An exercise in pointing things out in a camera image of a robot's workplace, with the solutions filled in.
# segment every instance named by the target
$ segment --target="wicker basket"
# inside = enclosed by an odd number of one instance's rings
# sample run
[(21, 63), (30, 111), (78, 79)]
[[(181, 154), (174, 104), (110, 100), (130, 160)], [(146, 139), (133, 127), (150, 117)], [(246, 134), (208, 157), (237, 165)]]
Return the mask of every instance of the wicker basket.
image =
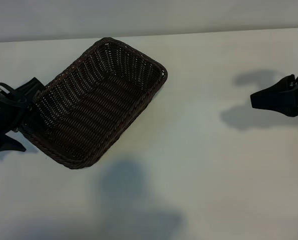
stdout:
[(24, 119), (20, 131), (70, 169), (93, 165), (151, 102), (167, 79), (156, 61), (104, 38), (37, 94), (47, 130)]

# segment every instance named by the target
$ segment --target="white tabletop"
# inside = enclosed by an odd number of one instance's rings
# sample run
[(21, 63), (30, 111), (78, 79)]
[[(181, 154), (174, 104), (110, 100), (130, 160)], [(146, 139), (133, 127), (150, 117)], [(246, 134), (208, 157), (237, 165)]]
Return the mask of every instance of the white tabletop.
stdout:
[[(298, 240), (298, 117), (250, 94), (298, 74), (297, 29), (118, 38), (169, 78), (92, 167), (20, 133), (0, 153), (0, 240)], [(0, 82), (51, 81), (98, 39), (0, 43)]]

